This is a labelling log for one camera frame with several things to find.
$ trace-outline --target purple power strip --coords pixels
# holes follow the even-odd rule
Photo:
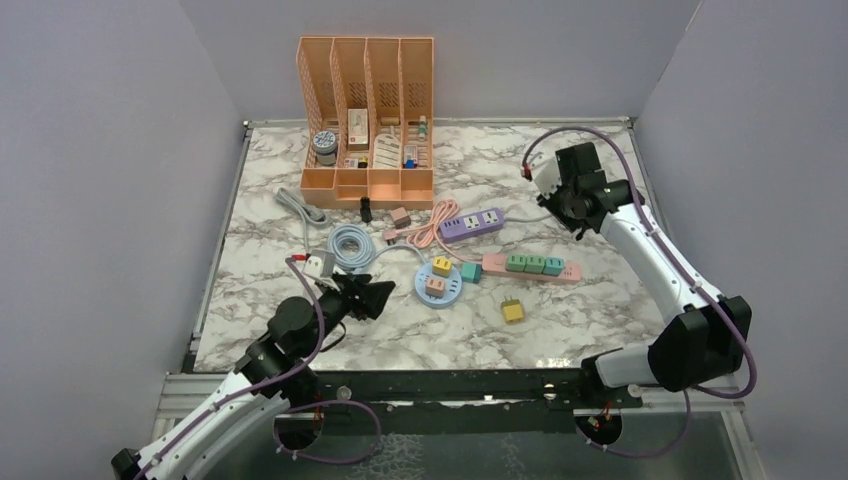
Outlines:
[[[499,208],[489,208],[461,217],[449,218],[439,225],[445,243],[476,237],[503,228],[505,220]]]

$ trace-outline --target marble tabletop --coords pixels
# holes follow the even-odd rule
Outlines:
[[[453,198],[462,212],[499,207],[508,216],[535,218],[535,186],[519,176],[527,145],[548,125],[435,126],[436,200]],[[638,188],[645,193],[633,143],[624,125],[601,127],[624,151]],[[594,141],[610,179],[624,178],[611,148],[589,134],[555,135],[537,151],[545,158],[584,141]],[[278,187],[297,192],[306,154],[305,127],[259,128],[253,131],[232,218],[200,340],[195,371],[229,370],[245,347],[266,329],[283,299],[304,290],[284,259],[303,252],[298,217],[278,205]],[[358,211],[328,211],[335,225],[363,225]],[[411,214],[422,224],[429,212]],[[389,228],[387,211],[374,211],[365,228],[378,248]],[[326,245],[332,226],[310,229],[314,247]],[[472,369],[578,366],[580,359],[613,348],[647,343],[663,328],[659,310],[624,258],[599,235],[587,233],[580,242],[553,219],[510,223],[495,233],[451,245],[466,257],[484,253],[558,256],[577,262],[583,279],[564,286],[547,282],[483,275],[479,284],[466,283],[458,302],[430,309],[412,293],[420,259],[394,250],[370,268],[376,280],[394,280],[397,287],[377,320],[345,320],[347,337],[319,355],[315,370],[335,369]],[[428,258],[443,254],[437,244]],[[507,325],[500,303],[521,300],[525,321]],[[329,336],[332,340],[338,332]]]

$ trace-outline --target blue cord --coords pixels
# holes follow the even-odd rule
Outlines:
[[[356,253],[345,252],[344,247],[351,244],[358,248]],[[330,238],[327,240],[327,249],[336,256],[336,264],[354,273],[362,273],[377,257],[389,250],[398,248],[414,251],[421,258],[421,263],[427,263],[424,254],[407,243],[389,245],[377,251],[377,247],[374,246],[374,241],[368,236],[368,232],[357,225],[339,225],[333,229]]]

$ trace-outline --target yellow cube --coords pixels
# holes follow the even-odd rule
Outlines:
[[[445,257],[436,257],[433,259],[433,273],[441,277],[447,278],[450,276],[451,261]]]
[[[524,308],[520,300],[507,300],[501,303],[501,311],[506,323],[518,323],[524,320]]]

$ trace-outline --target wall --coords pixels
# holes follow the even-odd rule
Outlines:
[[[239,113],[304,118],[302,35],[433,36],[436,116],[637,115],[698,0],[181,0]]]
[[[185,351],[240,118],[176,0],[0,10],[0,478],[109,479]]]
[[[844,478],[846,18],[704,2],[636,125],[681,250],[753,306],[747,416],[773,479]]]

